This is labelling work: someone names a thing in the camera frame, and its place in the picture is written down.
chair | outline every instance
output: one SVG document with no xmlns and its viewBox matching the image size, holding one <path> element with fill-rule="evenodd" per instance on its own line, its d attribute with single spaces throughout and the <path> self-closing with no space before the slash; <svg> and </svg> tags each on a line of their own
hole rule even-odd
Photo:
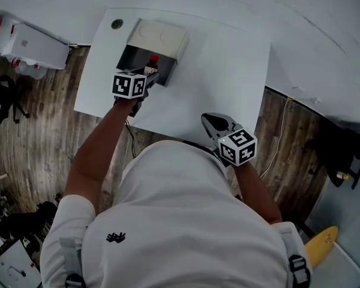
<svg viewBox="0 0 360 288">
<path fill-rule="evenodd" d="M 19 119 L 16 119 L 16 109 L 19 108 L 20 112 L 25 116 L 25 118 L 29 118 L 29 114 L 25 113 L 23 108 L 21 107 L 19 101 L 21 96 L 27 90 L 31 90 L 30 87 L 25 86 L 21 90 L 19 90 L 20 85 L 15 83 L 13 79 L 8 76 L 0 76 L 0 124 L 8 118 L 9 109 L 13 106 L 13 121 L 18 124 Z"/>
</svg>

wooden floor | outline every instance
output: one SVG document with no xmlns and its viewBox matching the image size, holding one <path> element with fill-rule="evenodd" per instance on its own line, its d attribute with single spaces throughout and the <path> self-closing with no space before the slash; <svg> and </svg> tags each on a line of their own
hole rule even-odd
<svg viewBox="0 0 360 288">
<path fill-rule="evenodd" d="M 64 71 L 50 70 L 42 80 L 31 80 L 32 92 L 22 104 L 29 119 L 20 124 L 10 117 L 0 125 L 0 174 L 8 173 L 6 186 L 24 211 L 34 211 L 36 204 L 52 200 L 62 193 L 68 170 L 77 149 L 100 122 L 100 118 L 73 110 L 80 76 L 89 49 L 75 49 Z M 18 75 L 9 63 L 0 60 L 0 74 Z M 261 174 L 268 167 L 280 136 L 281 119 L 286 99 L 265 90 L 256 136 L 258 156 L 253 164 Z M 320 117 L 300 105 L 288 101 L 279 153 L 263 180 L 282 211 L 295 211 L 306 218 L 313 208 L 326 179 L 324 169 L 316 176 L 309 174 L 317 165 L 317 152 L 307 142 L 317 136 Z M 136 153 L 166 137 L 132 128 Z M 111 168 L 103 187 L 102 209 L 112 205 L 124 167 L 132 159 L 131 137 L 123 131 Z M 228 171 L 232 191 L 237 183 Z"/>
</svg>

white t-shirt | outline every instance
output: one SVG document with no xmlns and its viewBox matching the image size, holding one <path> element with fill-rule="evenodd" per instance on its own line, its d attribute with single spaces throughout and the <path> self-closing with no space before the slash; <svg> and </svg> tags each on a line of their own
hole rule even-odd
<svg viewBox="0 0 360 288">
<path fill-rule="evenodd" d="M 61 200 L 41 252 L 44 288 L 65 285 L 60 238 L 74 238 L 81 248 L 88 288 L 287 282 L 276 228 L 232 196 L 216 158 L 179 142 L 146 148 L 124 170 L 115 205 L 97 217 L 84 197 Z"/>
</svg>

cable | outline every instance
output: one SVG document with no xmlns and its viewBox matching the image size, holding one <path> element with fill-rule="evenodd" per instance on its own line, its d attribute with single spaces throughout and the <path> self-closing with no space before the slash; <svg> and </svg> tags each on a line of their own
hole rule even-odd
<svg viewBox="0 0 360 288">
<path fill-rule="evenodd" d="M 286 112 L 286 107 L 287 107 L 287 104 L 288 104 L 288 101 L 292 100 L 290 97 L 287 98 L 287 101 L 284 105 L 284 110 L 283 110 L 283 117 L 281 118 L 281 129 L 280 129 L 280 135 L 278 137 L 278 141 L 277 141 L 277 146 L 276 146 L 276 152 L 274 154 L 274 156 L 272 157 L 272 160 L 271 160 L 271 163 L 269 164 L 269 166 L 266 168 L 266 170 L 260 175 L 260 178 L 262 178 L 264 176 L 264 174 L 271 168 L 271 165 L 273 163 L 273 161 L 275 160 L 275 157 L 278 153 L 278 146 L 280 144 L 280 141 L 281 141 L 281 137 L 283 135 L 283 125 L 284 125 L 284 115 L 285 115 L 285 112 Z"/>
<path fill-rule="evenodd" d="M 125 121 L 125 126 L 127 127 L 127 130 L 128 132 L 130 133 L 131 137 L 132 137 L 132 146 L 131 146 L 131 151 L 132 151 L 132 156 L 133 158 L 135 159 L 136 158 L 136 150 L 135 150 L 135 147 L 134 147 L 134 136 L 132 134 L 132 131 L 131 131 L 131 125 L 130 123 L 128 122 L 128 120 Z"/>
</svg>

